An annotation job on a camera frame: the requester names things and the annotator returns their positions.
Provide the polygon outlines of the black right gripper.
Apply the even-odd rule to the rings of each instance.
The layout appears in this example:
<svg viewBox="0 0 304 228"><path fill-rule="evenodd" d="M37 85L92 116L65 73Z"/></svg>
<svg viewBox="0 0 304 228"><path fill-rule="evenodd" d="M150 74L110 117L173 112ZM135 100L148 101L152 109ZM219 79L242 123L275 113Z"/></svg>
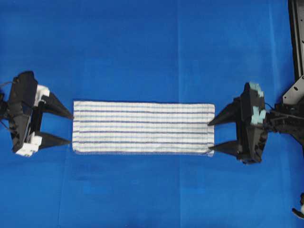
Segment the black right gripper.
<svg viewBox="0 0 304 228"><path fill-rule="evenodd" d="M268 138L265 122L264 92L258 84L245 83L242 94L208 123L208 126L236 123L237 141L223 142L209 149L237 157L244 164L260 163Z"/></svg>

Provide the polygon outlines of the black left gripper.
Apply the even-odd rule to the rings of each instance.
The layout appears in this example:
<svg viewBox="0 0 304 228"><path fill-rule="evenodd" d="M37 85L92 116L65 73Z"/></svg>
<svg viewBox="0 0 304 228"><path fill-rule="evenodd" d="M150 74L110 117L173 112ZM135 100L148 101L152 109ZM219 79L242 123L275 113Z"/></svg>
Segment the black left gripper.
<svg viewBox="0 0 304 228"><path fill-rule="evenodd" d="M34 108L44 102L44 112L73 120L74 116L50 93L39 85L33 71L20 73L13 79L8 99L9 130L12 139L12 151L20 156L30 157L38 151L54 146L68 145L71 142L55 135L31 132L31 118Z"/></svg>

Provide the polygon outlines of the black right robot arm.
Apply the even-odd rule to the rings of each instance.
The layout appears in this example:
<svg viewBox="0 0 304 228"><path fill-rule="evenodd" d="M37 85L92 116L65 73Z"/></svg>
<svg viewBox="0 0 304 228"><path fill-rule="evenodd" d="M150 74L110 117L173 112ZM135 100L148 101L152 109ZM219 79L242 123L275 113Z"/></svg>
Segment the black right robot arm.
<svg viewBox="0 0 304 228"><path fill-rule="evenodd" d="M234 156L244 164L260 163L269 132L291 135L304 143L304 99L295 104L280 102L265 109L264 92L259 84L246 83L244 91L235 97L208 126L235 123L235 141L209 147L210 150Z"/></svg>

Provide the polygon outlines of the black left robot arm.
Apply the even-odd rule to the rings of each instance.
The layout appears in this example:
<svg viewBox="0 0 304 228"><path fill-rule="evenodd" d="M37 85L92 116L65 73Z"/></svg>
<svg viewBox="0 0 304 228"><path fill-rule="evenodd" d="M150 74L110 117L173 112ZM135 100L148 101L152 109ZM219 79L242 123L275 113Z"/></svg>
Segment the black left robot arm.
<svg viewBox="0 0 304 228"><path fill-rule="evenodd" d="M33 71L18 74L10 84L8 100L0 94L0 119L8 121L13 153L30 157L41 149L71 143L40 130L44 113L70 120L74 117L48 87L38 84Z"/></svg>

